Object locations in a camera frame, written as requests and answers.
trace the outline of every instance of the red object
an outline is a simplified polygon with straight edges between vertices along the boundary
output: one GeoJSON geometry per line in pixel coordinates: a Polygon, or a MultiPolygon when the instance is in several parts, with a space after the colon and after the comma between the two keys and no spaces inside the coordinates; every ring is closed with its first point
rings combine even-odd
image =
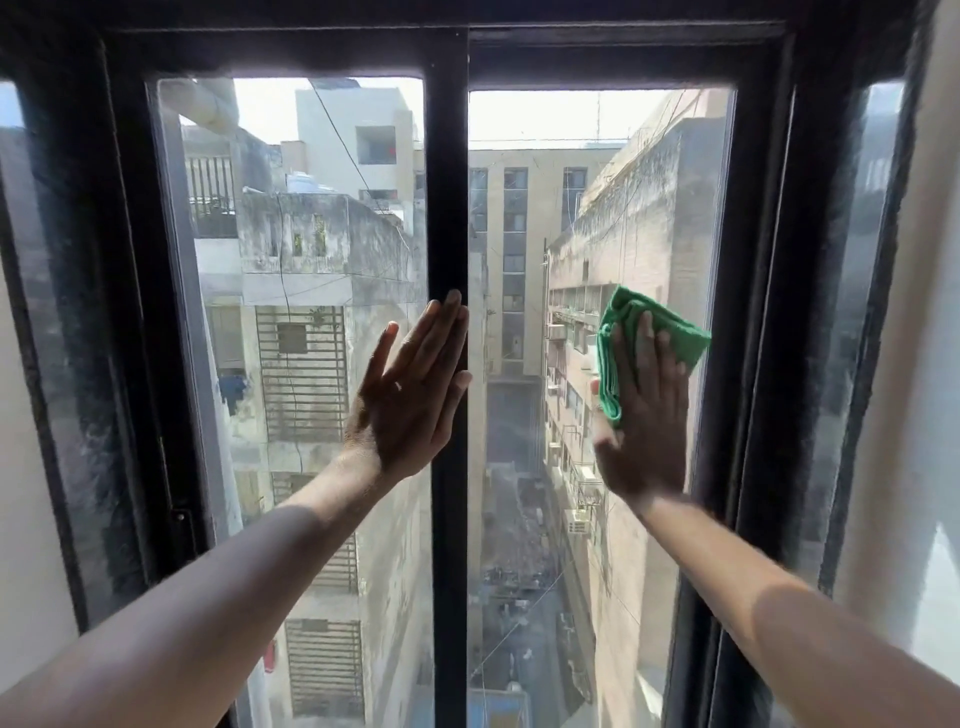
{"type": "Polygon", "coordinates": [[[263,653],[263,668],[267,672],[273,672],[276,666],[276,640],[267,645],[267,651],[263,653]]]}

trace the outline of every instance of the metal grille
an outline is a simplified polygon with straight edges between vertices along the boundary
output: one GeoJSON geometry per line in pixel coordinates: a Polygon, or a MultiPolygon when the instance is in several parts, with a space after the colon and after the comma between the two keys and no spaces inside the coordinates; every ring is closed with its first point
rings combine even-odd
{"type": "Polygon", "coordinates": [[[188,157],[186,187],[194,237],[237,236],[229,157],[188,157]]]}
{"type": "Polygon", "coordinates": [[[360,622],[288,619],[294,717],[364,717],[360,622]]]}
{"type": "Polygon", "coordinates": [[[341,306],[256,308],[271,442],[340,442],[348,413],[341,306]]]}
{"type": "MultiPolygon", "coordinates": [[[[314,473],[271,473],[274,483],[274,505],[282,503],[313,479],[314,473]]],[[[314,587],[357,594],[357,540],[351,533],[336,553],[330,557],[312,582],[314,587]]]]}

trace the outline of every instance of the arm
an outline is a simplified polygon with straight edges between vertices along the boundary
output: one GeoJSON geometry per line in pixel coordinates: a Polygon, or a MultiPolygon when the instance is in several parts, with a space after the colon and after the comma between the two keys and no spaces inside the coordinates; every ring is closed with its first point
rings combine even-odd
{"type": "Polygon", "coordinates": [[[396,333],[390,323],[381,335],[329,467],[0,696],[0,724],[215,725],[320,568],[449,439],[470,379],[455,374],[459,294],[427,306],[388,368],[396,333]]]}
{"type": "Polygon", "coordinates": [[[614,334],[624,415],[597,417],[603,476],[677,561],[775,696],[802,726],[960,723],[960,688],[808,587],[683,495],[687,372],[649,315],[631,362],[614,334]]]}

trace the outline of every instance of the green cloth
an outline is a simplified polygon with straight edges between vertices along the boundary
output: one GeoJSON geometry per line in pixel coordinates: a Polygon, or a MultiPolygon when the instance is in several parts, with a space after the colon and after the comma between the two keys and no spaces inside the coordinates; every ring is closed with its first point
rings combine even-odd
{"type": "Polygon", "coordinates": [[[642,293],[618,285],[607,309],[600,319],[597,331],[597,369],[600,372],[600,407],[614,426],[620,424],[620,386],[616,380],[616,362],[611,349],[613,325],[619,323],[627,340],[627,351],[633,366],[636,358],[636,325],[640,314],[650,311],[654,317],[654,332],[666,329],[670,332],[670,346],[677,360],[686,364],[689,371],[697,366],[700,357],[710,344],[710,335],[703,329],[682,319],[669,308],[660,305],[642,293]]]}

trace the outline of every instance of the air conditioner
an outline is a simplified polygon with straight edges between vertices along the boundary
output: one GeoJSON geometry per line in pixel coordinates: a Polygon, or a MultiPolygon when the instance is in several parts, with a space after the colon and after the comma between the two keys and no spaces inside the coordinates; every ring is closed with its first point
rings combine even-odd
{"type": "Polygon", "coordinates": [[[566,532],[570,536],[589,536],[590,512],[582,509],[566,511],[566,532]]]}

